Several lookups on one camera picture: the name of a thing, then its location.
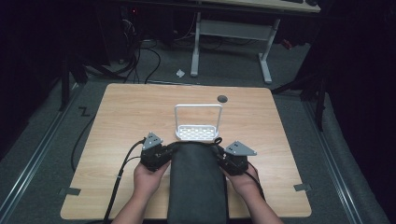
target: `forearm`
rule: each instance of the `forearm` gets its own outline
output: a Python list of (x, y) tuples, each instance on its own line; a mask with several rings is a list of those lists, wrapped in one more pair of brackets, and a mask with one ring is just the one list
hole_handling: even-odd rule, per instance
[(149, 199), (133, 195), (123, 206), (112, 223), (114, 224), (141, 224), (145, 216)]
[(283, 223), (260, 193), (252, 193), (242, 197), (247, 205), (252, 222), (254, 224), (278, 224)]

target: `black controller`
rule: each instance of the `black controller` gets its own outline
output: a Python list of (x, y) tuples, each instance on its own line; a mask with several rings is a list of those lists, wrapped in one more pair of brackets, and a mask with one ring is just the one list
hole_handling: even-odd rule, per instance
[[(149, 133), (142, 147), (140, 162), (148, 170), (155, 172), (164, 164), (172, 160), (172, 154), (177, 150), (177, 144), (191, 142), (175, 142), (169, 146), (162, 145), (163, 140), (154, 133)], [(242, 175), (248, 169), (248, 156), (255, 156), (253, 151), (244, 144), (235, 141), (228, 147), (223, 148), (219, 143), (208, 144), (214, 147), (219, 166), (229, 175)]]

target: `human arm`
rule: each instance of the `human arm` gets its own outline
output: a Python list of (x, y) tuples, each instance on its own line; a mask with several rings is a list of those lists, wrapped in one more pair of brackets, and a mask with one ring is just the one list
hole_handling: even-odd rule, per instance
[(134, 168), (134, 193), (114, 218), (114, 224), (140, 224), (143, 222), (149, 199), (158, 189), (161, 178), (170, 162), (156, 172), (151, 172), (142, 163)]
[[(248, 166), (247, 172), (258, 179), (258, 174), (252, 165)], [(253, 179), (247, 175), (231, 176), (225, 171), (223, 173), (230, 179), (236, 193), (244, 200), (254, 224), (283, 223), (260, 195), (259, 188)]]

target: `hand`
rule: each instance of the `hand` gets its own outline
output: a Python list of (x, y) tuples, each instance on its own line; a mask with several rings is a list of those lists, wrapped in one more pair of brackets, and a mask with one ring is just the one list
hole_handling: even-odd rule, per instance
[[(227, 172), (222, 170), (222, 172), (228, 177), (228, 179), (233, 184), (233, 189), (236, 193), (245, 198), (249, 194), (255, 194), (259, 192), (256, 182), (247, 175), (229, 175)], [(248, 165), (247, 172), (251, 174), (256, 180), (258, 180), (258, 172), (252, 165)]]
[(134, 168), (134, 195), (148, 200), (160, 186), (161, 178), (170, 163), (169, 161), (156, 172), (151, 172), (139, 162)]

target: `dark background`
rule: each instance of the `dark background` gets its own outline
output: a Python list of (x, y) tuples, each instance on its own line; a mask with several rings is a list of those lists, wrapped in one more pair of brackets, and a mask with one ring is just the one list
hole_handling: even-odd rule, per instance
[[(322, 15), (351, 20), (311, 21), (307, 25), (304, 20), (285, 19), (276, 43), (287, 39), (292, 45), (312, 44), (297, 79), (312, 74), (329, 75), (327, 92), (348, 146), (390, 221), (396, 222), (391, 210), (396, 197), (396, 6), (387, 0), (319, 3)], [(70, 50), (64, 48), (64, 41), (70, 41), (75, 46), (73, 50), (102, 64), (124, 57), (122, 50), (110, 52), (124, 43), (118, 30), (108, 32), (108, 26), (114, 26), (101, 21), (106, 17), (103, 10), (88, 5), (52, 6), (43, 8), (43, 2), (20, 0), (2, 2), (0, 7), (1, 158), (59, 79), (62, 59)], [(60, 24), (49, 20), (48, 10), (60, 21), (73, 15), (84, 22), (76, 19)], [(183, 33), (189, 28), (192, 12), (157, 10), (156, 17), (143, 22), (146, 33), (171, 44), (174, 29)], [(86, 32), (72, 36), (62, 32), (73, 29)], [(102, 53), (92, 53), (92, 49)], [(312, 85), (308, 82), (301, 88)]]

